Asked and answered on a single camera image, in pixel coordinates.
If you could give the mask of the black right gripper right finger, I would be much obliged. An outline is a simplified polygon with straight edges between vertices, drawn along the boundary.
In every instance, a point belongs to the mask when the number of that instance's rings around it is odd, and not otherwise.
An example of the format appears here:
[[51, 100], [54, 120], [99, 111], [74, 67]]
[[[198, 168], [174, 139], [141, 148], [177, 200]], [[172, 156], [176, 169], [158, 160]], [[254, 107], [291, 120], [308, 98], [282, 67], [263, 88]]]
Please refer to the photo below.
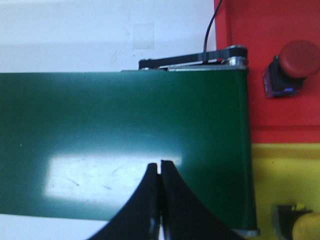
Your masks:
[[189, 189], [170, 160], [161, 161], [166, 240], [242, 240], [222, 223]]

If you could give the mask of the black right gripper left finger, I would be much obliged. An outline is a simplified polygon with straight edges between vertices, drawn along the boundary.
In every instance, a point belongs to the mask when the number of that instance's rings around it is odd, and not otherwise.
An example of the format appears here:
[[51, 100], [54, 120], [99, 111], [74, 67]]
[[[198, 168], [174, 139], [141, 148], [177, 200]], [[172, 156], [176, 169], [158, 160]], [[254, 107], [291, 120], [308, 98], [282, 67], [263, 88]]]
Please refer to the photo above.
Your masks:
[[147, 165], [138, 187], [120, 211], [91, 240], [158, 240], [160, 232], [159, 175]]

